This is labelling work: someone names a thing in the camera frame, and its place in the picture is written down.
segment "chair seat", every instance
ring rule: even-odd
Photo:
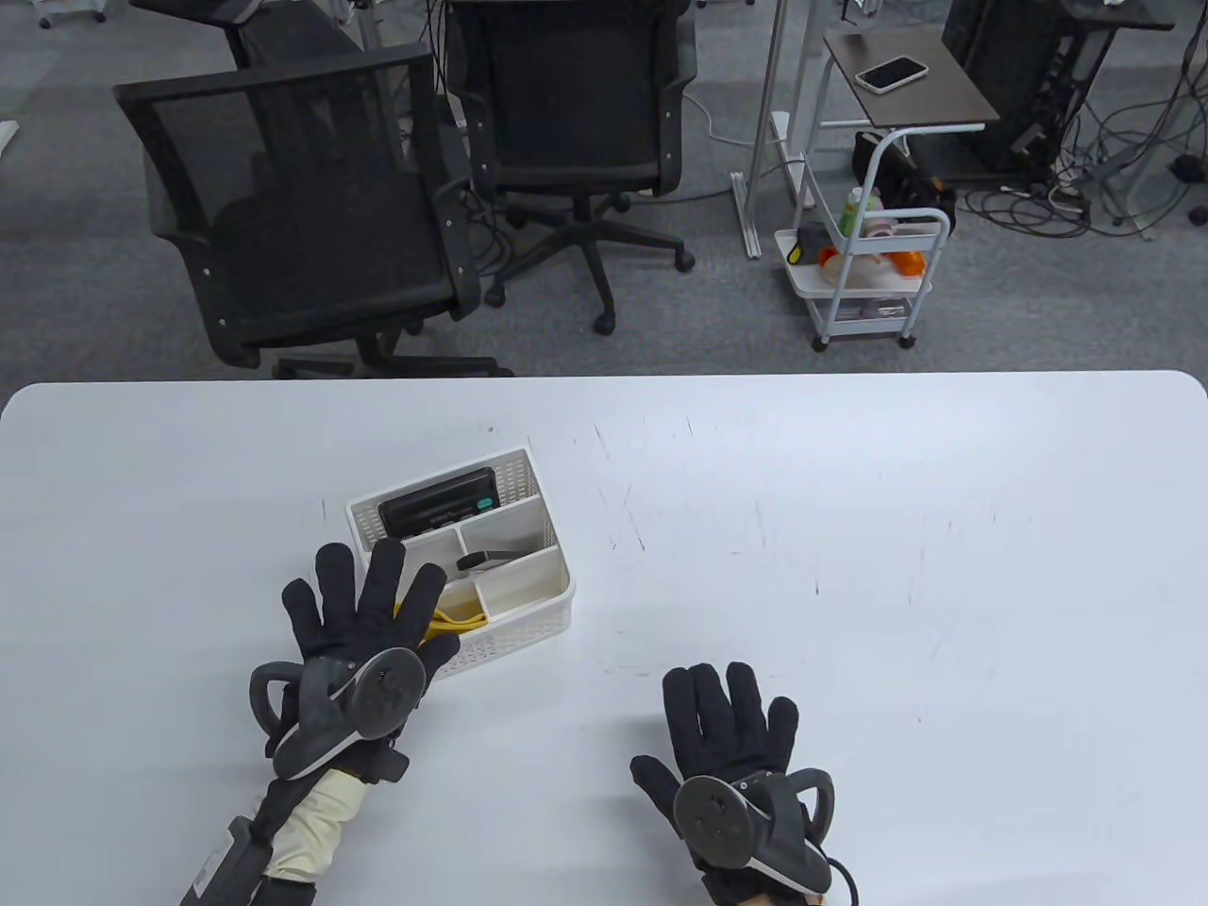
[[[352,174],[262,191],[214,220],[210,243],[234,306],[231,327],[263,339],[452,304],[453,285],[418,176]]]
[[[625,167],[500,167],[498,187],[533,194],[612,194],[657,188],[658,162]]]

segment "chair wheel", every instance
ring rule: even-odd
[[[482,301],[492,308],[503,308],[504,302],[507,301],[504,285],[499,280],[495,280],[495,283],[490,284],[490,289],[487,290],[487,295],[482,297]]]

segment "glove thumb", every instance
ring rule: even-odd
[[[673,814],[673,806],[675,805],[675,794],[679,791],[680,782],[675,779],[675,774],[661,762],[658,759],[650,755],[638,755],[629,762],[629,773],[633,774],[633,782],[641,788],[650,801],[655,803],[663,818],[666,818],[675,834],[679,835],[679,829],[675,827],[675,818]]]

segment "forearm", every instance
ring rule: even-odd
[[[251,906],[309,906],[367,789],[343,771],[323,776],[273,836],[273,855]]]

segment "white table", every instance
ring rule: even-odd
[[[344,501],[525,442],[571,628],[432,689],[320,902],[707,906],[627,762],[669,754],[661,674],[728,658],[801,705],[869,906],[1204,901],[1208,406],[1174,373],[25,390],[0,899],[175,906],[269,778],[248,673]]]

